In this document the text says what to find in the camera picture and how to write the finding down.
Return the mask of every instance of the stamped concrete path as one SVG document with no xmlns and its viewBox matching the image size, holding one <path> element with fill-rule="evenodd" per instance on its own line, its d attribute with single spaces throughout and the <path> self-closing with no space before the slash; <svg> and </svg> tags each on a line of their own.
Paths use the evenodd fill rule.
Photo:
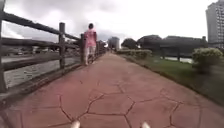
<svg viewBox="0 0 224 128">
<path fill-rule="evenodd" d="M 14 128 L 224 128 L 224 110 L 195 92 L 113 54 L 5 110 Z"/>
</svg>

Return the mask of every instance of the tall building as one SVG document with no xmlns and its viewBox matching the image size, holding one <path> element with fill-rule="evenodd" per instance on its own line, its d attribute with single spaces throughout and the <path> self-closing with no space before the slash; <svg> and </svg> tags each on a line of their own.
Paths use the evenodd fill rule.
<svg viewBox="0 0 224 128">
<path fill-rule="evenodd" d="M 206 16 L 208 42 L 224 42 L 224 0 L 209 5 Z"/>
</svg>

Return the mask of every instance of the water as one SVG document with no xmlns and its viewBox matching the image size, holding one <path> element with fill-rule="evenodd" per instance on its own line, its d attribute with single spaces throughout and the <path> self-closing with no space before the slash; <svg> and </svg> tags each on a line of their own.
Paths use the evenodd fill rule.
<svg viewBox="0 0 224 128">
<path fill-rule="evenodd" d="M 177 60 L 177 57 L 165 57 L 167 60 Z M 191 58 L 180 58 L 180 62 L 190 63 L 192 64 L 193 60 Z"/>
<path fill-rule="evenodd" d="M 2 62 L 10 62 L 10 61 L 18 61 L 29 59 L 31 57 L 21 57 L 21 58 L 2 58 Z M 66 65 L 72 63 L 79 63 L 79 58 L 66 58 L 65 59 Z M 49 61 L 41 64 L 36 64 L 32 66 L 22 67 L 15 70 L 10 70 L 4 72 L 5 82 L 7 87 L 13 87 L 20 83 L 26 82 L 31 80 L 37 76 L 43 75 L 47 72 L 54 71 L 60 68 L 59 60 Z"/>
</svg>

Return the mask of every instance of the shrub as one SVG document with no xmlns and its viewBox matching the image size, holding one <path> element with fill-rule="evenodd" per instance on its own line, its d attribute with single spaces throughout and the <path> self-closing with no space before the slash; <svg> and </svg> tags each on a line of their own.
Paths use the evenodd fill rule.
<svg viewBox="0 0 224 128">
<path fill-rule="evenodd" d="M 212 65 L 218 63 L 223 53 L 216 48 L 199 48 L 193 52 L 193 67 L 200 73 L 209 73 Z"/>
<path fill-rule="evenodd" d="M 150 50 L 119 50 L 117 54 L 123 55 L 131 55 L 136 57 L 137 59 L 145 59 L 148 56 L 152 55 L 152 51 Z"/>
</svg>

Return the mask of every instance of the grass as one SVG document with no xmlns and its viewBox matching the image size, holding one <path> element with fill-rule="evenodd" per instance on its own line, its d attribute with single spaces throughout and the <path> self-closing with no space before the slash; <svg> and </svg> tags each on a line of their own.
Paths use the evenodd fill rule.
<svg viewBox="0 0 224 128">
<path fill-rule="evenodd" d="M 201 75 L 195 72 L 189 63 L 165 60 L 158 57 L 149 57 L 144 60 L 132 56 L 124 57 L 224 106 L 224 62 L 214 66 L 211 74 Z"/>
</svg>

